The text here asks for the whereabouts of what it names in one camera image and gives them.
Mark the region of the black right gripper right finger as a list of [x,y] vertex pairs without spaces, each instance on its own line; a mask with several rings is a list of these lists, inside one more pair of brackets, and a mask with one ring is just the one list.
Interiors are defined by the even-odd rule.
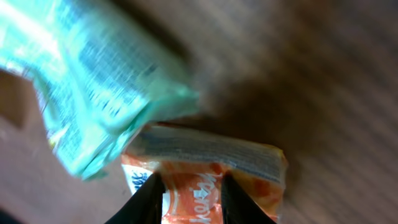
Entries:
[[221,183],[221,208],[224,224],[276,224],[229,172]]

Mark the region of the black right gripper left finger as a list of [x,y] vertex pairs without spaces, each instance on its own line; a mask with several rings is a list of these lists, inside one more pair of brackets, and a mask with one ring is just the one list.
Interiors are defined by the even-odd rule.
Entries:
[[153,173],[105,224],[161,224],[165,186],[159,173]]

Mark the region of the orange tissue pack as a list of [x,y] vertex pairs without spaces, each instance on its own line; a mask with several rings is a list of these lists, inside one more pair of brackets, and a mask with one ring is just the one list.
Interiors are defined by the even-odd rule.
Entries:
[[121,154],[121,166],[132,194],[151,174],[161,174],[163,223],[222,223],[221,183],[226,174],[272,221],[280,222],[288,163],[274,146],[147,124]]

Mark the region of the teal tissue pack wrapper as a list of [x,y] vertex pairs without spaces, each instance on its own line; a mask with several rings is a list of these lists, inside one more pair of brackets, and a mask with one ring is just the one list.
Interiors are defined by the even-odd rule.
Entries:
[[183,60],[111,1],[1,1],[1,66],[32,81],[53,152],[79,179],[143,124],[198,110]]

